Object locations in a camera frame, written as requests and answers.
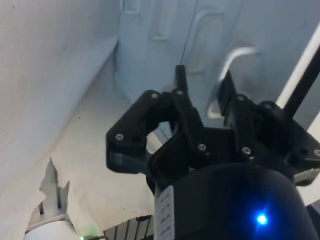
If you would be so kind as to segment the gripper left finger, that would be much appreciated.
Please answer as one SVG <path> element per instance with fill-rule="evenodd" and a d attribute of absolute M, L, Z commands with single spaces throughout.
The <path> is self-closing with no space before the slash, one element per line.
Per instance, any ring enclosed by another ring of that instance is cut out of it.
<path fill-rule="evenodd" d="M 193 167 L 208 163 L 208 148 L 204 125 L 199 112 L 188 95 L 186 68 L 176 65 L 175 88 L 162 93 L 145 91 L 120 119 L 108 130 L 106 139 L 106 166 L 124 174 L 150 174 L 147 137 L 160 123 L 168 122 L 172 137 L 169 146 Z"/>

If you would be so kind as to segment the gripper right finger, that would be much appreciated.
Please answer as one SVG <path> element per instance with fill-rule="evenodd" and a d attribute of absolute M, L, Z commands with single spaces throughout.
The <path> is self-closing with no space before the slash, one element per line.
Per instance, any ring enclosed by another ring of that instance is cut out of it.
<path fill-rule="evenodd" d="M 234 131 L 236 151 L 254 165 L 275 170 L 296 186 L 320 174 L 320 143 L 272 101 L 254 103 L 237 92 L 227 72 L 217 94 L 224 126 Z"/>

